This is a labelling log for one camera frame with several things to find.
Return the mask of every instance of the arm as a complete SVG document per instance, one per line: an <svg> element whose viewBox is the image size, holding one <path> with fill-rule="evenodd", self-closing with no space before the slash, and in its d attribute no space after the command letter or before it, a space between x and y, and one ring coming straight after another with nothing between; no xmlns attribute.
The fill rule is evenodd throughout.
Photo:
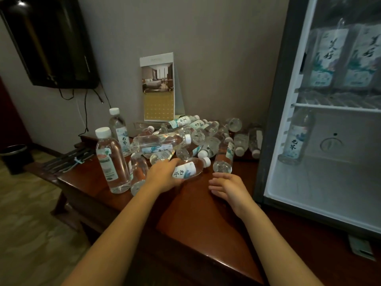
<svg viewBox="0 0 381 286"><path fill-rule="evenodd" d="M271 286L321 286L322 283L253 201L240 177L213 173L212 193L226 200L244 222Z"/></svg>
<svg viewBox="0 0 381 286"><path fill-rule="evenodd" d="M150 168L145 184L88 250L62 286L122 284L156 198L183 182L172 177L178 161L175 158L170 162L157 162Z"/></svg>

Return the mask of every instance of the photo of hotel room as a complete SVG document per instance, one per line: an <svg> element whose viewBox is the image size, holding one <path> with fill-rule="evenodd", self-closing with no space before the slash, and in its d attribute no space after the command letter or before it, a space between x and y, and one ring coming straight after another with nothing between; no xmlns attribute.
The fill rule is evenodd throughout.
<svg viewBox="0 0 381 286"><path fill-rule="evenodd" d="M143 92L173 91L173 63L142 67Z"/></svg>

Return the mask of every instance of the pile of bottles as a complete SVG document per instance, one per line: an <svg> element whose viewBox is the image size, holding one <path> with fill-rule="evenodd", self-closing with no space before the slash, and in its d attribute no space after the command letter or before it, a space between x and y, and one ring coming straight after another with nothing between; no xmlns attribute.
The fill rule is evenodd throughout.
<svg viewBox="0 0 381 286"><path fill-rule="evenodd" d="M250 149L253 158L259 158L262 144L262 128L252 125L242 130L238 118L218 121L201 120L198 115L183 116L161 124L155 131L149 126L130 143L124 119L118 108L110 109L109 127L95 131L98 137L96 154L103 173L113 193L131 188L136 195L144 184L149 169L147 159L153 165L160 160L170 160L174 154L182 161L173 177L189 179L199 175L211 165L213 170L231 173L234 153L243 156ZM126 156L131 159L126 165Z"/></svg>

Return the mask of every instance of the trash can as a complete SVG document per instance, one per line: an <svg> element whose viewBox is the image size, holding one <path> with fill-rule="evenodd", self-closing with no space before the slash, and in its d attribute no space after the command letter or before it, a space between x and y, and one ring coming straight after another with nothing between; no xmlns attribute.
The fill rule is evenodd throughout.
<svg viewBox="0 0 381 286"><path fill-rule="evenodd" d="M0 157L11 175L23 173L23 167L34 162L33 157L25 144L17 144L0 150Z"/></svg>

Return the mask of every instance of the fridge door frame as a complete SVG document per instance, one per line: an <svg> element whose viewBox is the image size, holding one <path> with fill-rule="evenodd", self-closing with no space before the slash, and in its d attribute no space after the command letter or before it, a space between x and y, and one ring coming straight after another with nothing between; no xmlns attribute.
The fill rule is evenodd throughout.
<svg viewBox="0 0 381 286"><path fill-rule="evenodd" d="M339 230L355 234L361 238L381 240L381 234L379 233L264 196L267 179L271 176L269 173L274 170L279 155L279 152L274 152L274 150L280 148L280 144L282 143L281 137L284 136L283 129L287 127L285 124L289 117L289 108L291 104L296 102L296 100L292 100L295 94L288 93L289 91L295 91L295 89L301 85L302 75L300 74L300 68L302 67L304 51L316 3L317 0L289 1L269 105L268 119L262 143L262 152L253 189L253 199L257 204L264 204L288 211Z"/></svg>

